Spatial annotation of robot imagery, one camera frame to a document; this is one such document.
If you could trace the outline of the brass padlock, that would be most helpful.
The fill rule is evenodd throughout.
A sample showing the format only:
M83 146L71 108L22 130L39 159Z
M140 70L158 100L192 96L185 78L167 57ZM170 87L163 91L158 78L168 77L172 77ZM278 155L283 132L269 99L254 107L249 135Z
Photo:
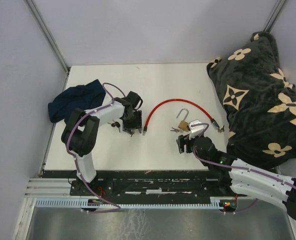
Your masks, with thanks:
M179 111L179 113L177 114L176 118L178 118L180 116L180 114L182 113L182 111L185 111L186 114L185 116L183 117L183 119L180 121L179 125L178 125L178 128L184 132L189 132L190 131L190 128L189 128L189 123L186 122L186 118L189 114L189 110L186 109L186 108L183 108Z

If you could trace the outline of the red cable lock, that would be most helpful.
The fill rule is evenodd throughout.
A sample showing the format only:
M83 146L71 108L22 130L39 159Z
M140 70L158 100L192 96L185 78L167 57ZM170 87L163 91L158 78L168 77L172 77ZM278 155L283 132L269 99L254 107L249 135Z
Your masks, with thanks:
M164 101L158 103L157 105L155 105L151 109L151 111L147 115L147 118L146 118L144 126L143 126L143 133L142 133L143 135L145 135L147 133L150 120L152 119L155 112L166 105L173 105L173 106L176 105L176 106L180 106L180 107L195 108L195 109L199 110L210 121L210 124L214 127L215 130L217 130L217 131L221 130L221 127L218 124L218 122L210 114L210 112L207 111L204 107L200 106L199 104L197 104L191 100L182 99L182 98L171 98L171 99L167 99L167 100L164 100Z

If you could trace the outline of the silver key bunch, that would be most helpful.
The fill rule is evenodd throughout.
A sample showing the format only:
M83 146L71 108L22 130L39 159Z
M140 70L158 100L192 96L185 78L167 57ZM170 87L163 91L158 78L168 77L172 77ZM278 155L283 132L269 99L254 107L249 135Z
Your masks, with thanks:
M224 131L225 131L225 126L223 126L222 128L219 128L219 129L218 129L218 132L219 132L219 133L223 133Z

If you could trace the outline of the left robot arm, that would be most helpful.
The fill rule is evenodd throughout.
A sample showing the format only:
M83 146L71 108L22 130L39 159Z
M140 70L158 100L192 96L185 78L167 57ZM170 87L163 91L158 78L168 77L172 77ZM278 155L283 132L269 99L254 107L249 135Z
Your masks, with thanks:
M142 132L142 111L139 109L143 99L135 92L130 91L125 97L113 98L106 105L81 110L76 108L61 135L68 154L74 157L77 177L82 180L81 189L87 195L98 191L98 182L95 179L96 170L92 160L99 128L115 119L122 120L122 131L133 135L136 131Z

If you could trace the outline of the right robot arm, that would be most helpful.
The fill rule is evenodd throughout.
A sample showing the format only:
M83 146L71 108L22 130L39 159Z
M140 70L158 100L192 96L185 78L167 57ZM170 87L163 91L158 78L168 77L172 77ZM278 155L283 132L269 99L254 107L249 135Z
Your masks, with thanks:
M296 220L296 177L281 175L217 150L209 137L178 136L179 153L192 153L220 180L217 190L228 196L232 192L273 204Z

